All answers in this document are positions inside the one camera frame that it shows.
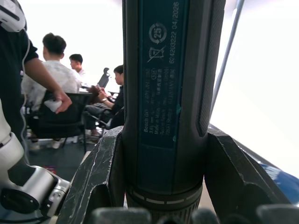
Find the black shirt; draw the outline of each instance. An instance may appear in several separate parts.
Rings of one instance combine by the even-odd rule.
[[[0,26],[0,99],[4,116],[12,132],[21,141],[23,120],[20,109],[22,59],[28,47],[28,37],[24,30],[19,33],[7,32]],[[29,53],[25,63],[38,58],[35,48],[30,42]]]
[[[124,106],[123,86],[120,87],[120,92],[115,99],[114,105],[111,108],[111,113],[115,115]]]

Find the cable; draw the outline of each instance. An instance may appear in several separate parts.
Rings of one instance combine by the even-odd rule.
[[[27,57],[27,55],[29,53],[29,50],[30,50],[30,39],[29,39],[29,37],[27,35],[26,29],[23,28],[23,30],[25,31],[25,35],[27,36],[27,40],[28,40],[27,51],[26,51],[25,56],[22,59],[23,75],[25,75],[26,74],[26,72],[25,72],[25,59],[26,59],[26,57]],[[25,119],[24,114],[23,114],[23,107],[25,106],[26,101],[27,101],[27,95],[26,95],[26,93],[24,93],[24,102],[23,102],[22,107],[20,109],[20,114],[21,114],[21,117],[22,117],[22,120],[23,120],[23,129],[21,131],[21,139],[22,139],[23,144],[24,144],[25,158],[26,158],[26,160],[28,160],[28,158],[26,157],[26,153],[28,152],[28,145],[27,145],[27,142],[24,139],[24,131],[26,129],[26,119]]]
[[[38,218],[31,218],[31,219],[24,219],[24,220],[3,220],[0,219],[0,223],[7,223],[7,224],[17,224],[17,223],[30,223],[34,221],[38,221],[36,224],[40,224],[44,221],[46,221],[49,218],[46,217],[38,217]]]

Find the black pants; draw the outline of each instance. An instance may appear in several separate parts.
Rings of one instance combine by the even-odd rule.
[[[87,105],[85,107],[86,111],[90,115],[95,116],[97,118],[100,118],[101,114],[104,112],[104,109],[106,109],[106,108],[107,107],[105,105],[98,105],[98,106]],[[86,124],[86,129],[87,130],[96,129],[95,118],[89,116],[88,114],[85,116],[85,124]]]

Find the hand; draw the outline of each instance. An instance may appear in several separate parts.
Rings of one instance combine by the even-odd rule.
[[[53,92],[56,100],[62,101],[62,104],[60,107],[57,108],[56,114],[60,112],[64,112],[69,108],[69,106],[72,104],[71,99],[63,92],[63,90],[58,90]]]
[[[106,97],[106,95],[105,95],[105,93],[103,91],[100,91],[98,98],[100,99],[100,101],[102,101],[103,99],[105,99],[107,97]]]

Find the blue object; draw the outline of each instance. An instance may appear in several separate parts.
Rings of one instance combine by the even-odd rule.
[[[260,164],[292,204],[299,204],[299,179],[274,167]]]

